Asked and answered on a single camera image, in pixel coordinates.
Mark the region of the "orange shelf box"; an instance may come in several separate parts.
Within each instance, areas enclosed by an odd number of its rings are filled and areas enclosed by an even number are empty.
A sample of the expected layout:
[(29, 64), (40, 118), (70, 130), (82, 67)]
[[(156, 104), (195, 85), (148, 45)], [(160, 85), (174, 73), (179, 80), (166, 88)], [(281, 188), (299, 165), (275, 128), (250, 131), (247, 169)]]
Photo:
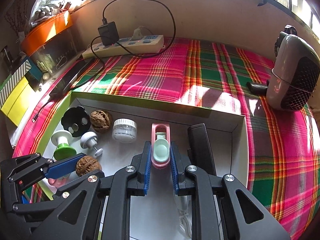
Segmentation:
[(37, 25), (22, 41), (21, 50), (31, 56), (57, 34), (73, 25), (69, 11), (61, 12)]

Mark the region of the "pink clip with mint pad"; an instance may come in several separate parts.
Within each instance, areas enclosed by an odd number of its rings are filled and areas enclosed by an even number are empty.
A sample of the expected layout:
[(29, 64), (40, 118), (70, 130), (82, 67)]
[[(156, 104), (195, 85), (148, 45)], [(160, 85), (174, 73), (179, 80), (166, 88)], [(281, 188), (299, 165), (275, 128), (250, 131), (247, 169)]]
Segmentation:
[(64, 185), (66, 185), (68, 182), (68, 177), (61, 177), (58, 179), (48, 178), (48, 183), (50, 186), (53, 186), (55, 188), (60, 188)]

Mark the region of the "green white cardboard box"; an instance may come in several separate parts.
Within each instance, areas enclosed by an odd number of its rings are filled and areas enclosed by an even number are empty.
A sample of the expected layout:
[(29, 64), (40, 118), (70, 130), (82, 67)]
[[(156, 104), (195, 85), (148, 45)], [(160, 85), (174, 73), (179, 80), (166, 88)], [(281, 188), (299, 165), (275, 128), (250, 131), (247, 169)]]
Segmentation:
[[(98, 146), (103, 149), (98, 160), (106, 176), (129, 165), (132, 157), (142, 152), (144, 143), (151, 139), (152, 124), (169, 124), (171, 139), (181, 154), (186, 154), (189, 148), (188, 127), (205, 124), (217, 175), (230, 173), (244, 185), (248, 183), (246, 119), (241, 114), (220, 106), (207, 109), (123, 96), (71, 95), (58, 107), (37, 147), (37, 152), (44, 157), (53, 156), (55, 146), (51, 136), (62, 128), (61, 118), (65, 111), (75, 106), (83, 106), (88, 113), (106, 110), (114, 119), (130, 119), (137, 124), (136, 140), (129, 144), (114, 140), (111, 132), (98, 135)], [(130, 237), (185, 239), (179, 225), (169, 168), (152, 168), (148, 194), (131, 199)]]

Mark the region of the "green white spool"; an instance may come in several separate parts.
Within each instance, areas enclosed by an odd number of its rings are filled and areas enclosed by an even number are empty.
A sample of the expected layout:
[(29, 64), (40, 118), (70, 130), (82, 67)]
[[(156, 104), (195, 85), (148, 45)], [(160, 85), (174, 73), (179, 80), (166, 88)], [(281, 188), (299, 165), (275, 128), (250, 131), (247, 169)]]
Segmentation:
[(56, 146), (56, 149), (53, 153), (55, 160), (60, 161), (76, 155), (76, 149), (69, 145), (69, 142), (72, 138), (73, 137), (71, 133), (64, 129), (55, 131), (53, 133), (51, 136), (51, 142), (54, 146)]

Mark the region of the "black smartphone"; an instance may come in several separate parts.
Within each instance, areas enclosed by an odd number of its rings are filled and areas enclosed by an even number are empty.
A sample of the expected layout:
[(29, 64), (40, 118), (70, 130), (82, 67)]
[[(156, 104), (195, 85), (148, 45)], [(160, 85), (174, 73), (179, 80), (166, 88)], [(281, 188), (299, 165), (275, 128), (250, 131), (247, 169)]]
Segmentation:
[(81, 59), (63, 76), (53, 90), (49, 93), (49, 101), (57, 101), (65, 96), (71, 89), (73, 83), (86, 71), (95, 58)]

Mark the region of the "small white wheel knob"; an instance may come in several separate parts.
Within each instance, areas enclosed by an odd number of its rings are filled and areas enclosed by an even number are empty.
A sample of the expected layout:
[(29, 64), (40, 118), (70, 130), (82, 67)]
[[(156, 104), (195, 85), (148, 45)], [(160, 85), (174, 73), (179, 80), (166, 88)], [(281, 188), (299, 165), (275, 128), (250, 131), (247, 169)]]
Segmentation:
[(95, 132), (89, 131), (83, 134), (80, 138), (80, 146), (82, 149), (94, 149), (95, 150), (95, 157), (99, 157), (103, 154), (103, 149), (97, 148), (98, 144), (98, 137)]

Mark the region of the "yellow box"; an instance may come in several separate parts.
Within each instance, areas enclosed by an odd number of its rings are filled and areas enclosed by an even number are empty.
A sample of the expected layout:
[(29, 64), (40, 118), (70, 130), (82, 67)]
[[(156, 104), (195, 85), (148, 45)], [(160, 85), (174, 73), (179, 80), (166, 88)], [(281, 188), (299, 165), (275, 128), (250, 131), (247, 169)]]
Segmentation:
[(1, 90), (1, 111), (16, 126), (18, 126), (26, 113), (35, 91), (23, 77), (9, 94), (7, 85)]

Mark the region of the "black round disc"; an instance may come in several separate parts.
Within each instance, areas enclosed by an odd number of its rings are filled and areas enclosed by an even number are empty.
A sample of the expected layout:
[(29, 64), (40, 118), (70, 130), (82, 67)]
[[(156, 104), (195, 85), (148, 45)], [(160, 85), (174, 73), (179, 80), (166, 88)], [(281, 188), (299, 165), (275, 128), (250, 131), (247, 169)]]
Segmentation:
[(91, 127), (90, 116), (82, 106), (71, 107), (61, 118), (61, 125), (72, 137), (81, 137)]

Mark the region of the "black silver lighter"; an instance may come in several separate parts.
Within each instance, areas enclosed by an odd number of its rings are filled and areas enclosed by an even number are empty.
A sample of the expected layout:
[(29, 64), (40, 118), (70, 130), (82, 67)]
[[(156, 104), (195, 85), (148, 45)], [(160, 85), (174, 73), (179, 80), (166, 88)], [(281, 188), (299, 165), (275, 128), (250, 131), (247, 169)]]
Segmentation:
[(216, 168), (205, 124), (190, 126), (187, 132), (190, 146), (188, 157), (191, 163), (215, 176)]

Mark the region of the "white power strip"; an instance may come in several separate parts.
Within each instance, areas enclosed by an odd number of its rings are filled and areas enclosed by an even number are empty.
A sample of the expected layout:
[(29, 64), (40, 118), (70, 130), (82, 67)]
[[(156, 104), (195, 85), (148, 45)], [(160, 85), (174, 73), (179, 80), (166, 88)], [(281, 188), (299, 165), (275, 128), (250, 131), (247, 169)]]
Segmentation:
[[(140, 40), (132, 40), (130, 37), (121, 38), (118, 43), (133, 54), (155, 54), (164, 48), (164, 36), (148, 35), (143, 36)], [(102, 42), (93, 44), (93, 50), (88, 47), (88, 49), (82, 53), (82, 57), (89, 59), (95, 57), (94, 54), (97, 54), (100, 58), (129, 55), (119, 44), (115, 43), (109, 46), (104, 46)]]

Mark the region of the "plaid pink green cloth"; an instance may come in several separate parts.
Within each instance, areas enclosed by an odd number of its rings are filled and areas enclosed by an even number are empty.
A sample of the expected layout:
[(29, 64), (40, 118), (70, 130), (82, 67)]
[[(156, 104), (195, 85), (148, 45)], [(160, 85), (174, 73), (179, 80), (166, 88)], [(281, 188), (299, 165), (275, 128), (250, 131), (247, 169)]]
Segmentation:
[(92, 63), (77, 81), (81, 92), (182, 103), (244, 115), (248, 188), (292, 239), (319, 210), (319, 131), (309, 106), (276, 111), (253, 96), (248, 82), (265, 83), (273, 61), (251, 51), (177, 38), (150, 59), (118, 56)]

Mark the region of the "black charger adapter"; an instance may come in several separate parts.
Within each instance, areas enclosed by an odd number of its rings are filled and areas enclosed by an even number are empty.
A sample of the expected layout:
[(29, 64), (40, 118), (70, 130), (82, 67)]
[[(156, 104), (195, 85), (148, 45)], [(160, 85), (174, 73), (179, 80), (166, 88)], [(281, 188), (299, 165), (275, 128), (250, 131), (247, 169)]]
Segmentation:
[(110, 46), (119, 41), (119, 34), (115, 22), (110, 22), (99, 26), (98, 32), (101, 41), (105, 46)]

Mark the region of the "brown walnut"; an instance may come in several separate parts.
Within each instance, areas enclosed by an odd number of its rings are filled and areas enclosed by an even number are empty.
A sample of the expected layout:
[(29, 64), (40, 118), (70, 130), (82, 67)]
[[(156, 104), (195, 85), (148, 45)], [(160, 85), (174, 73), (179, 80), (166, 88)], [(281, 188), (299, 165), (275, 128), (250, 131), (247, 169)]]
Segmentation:
[(102, 170), (102, 166), (97, 159), (90, 155), (80, 158), (76, 163), (75, 172), (79, 177), (84, 176), (94, 170)]
[(113, 118), (108, 111), (96, 110), (90, 114), (90, 121), (96, 132), (105, 133), (111, 128)]

